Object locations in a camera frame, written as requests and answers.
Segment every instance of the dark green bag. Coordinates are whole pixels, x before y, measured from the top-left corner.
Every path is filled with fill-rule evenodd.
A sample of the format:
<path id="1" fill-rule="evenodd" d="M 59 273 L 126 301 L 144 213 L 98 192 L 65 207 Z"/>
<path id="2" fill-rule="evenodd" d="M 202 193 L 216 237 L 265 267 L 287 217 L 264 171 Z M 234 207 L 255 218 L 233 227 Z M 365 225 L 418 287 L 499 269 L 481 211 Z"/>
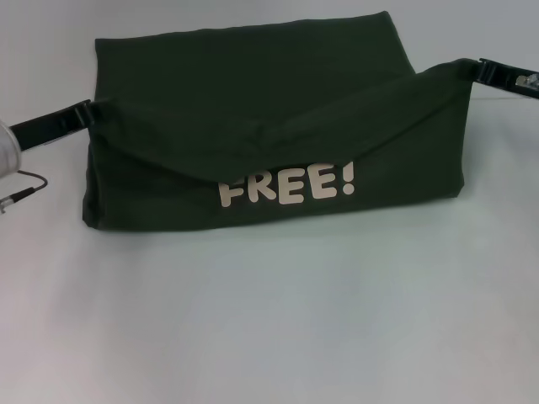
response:
<path id="1" fill-rule="evenodd" d="M 455 197 L 475 61 L 388 13 L 97 40 L 88 226 L 174 231 Z"/>

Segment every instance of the black clamp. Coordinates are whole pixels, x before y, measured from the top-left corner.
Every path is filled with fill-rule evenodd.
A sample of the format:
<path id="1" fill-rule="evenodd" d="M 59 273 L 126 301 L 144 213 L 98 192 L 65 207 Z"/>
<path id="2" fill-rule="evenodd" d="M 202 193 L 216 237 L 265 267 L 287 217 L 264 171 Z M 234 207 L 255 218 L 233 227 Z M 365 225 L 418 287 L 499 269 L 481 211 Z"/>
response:
<path id="1" fill-rule="evenodd" d="M 475 79 L 476 82 L 526 97 L 539 98 L 539 72 L 504 65 L 487 59 L 479 60 L 481 64 L 479 65 L 478 76 Z"/>
<path id="2" fill-rule="evenodd" d="M 90 100 L 12 126 L 21 151 L 44 145 L 95 124 L 96 108 Z"/>

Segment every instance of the white table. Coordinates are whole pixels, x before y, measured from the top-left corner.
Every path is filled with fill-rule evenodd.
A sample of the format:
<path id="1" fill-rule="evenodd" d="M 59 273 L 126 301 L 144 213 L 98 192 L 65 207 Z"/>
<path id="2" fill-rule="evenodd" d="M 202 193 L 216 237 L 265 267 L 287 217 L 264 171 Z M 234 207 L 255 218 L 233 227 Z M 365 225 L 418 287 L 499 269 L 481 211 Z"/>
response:
<path id="1" fill-rule="evenodd" d="M 518 3 L 3 0 L 0 113 L 92 98 L 96 36 L 384 8 L 418 70 L 538 69 Z M 511 97 L 474 90 L 459 199 L 238 229 L 90 230 L 87 133 L 25 153 L 51 184 L 0 216 L 0 402 L 538 402 L 539 101 Z"/>

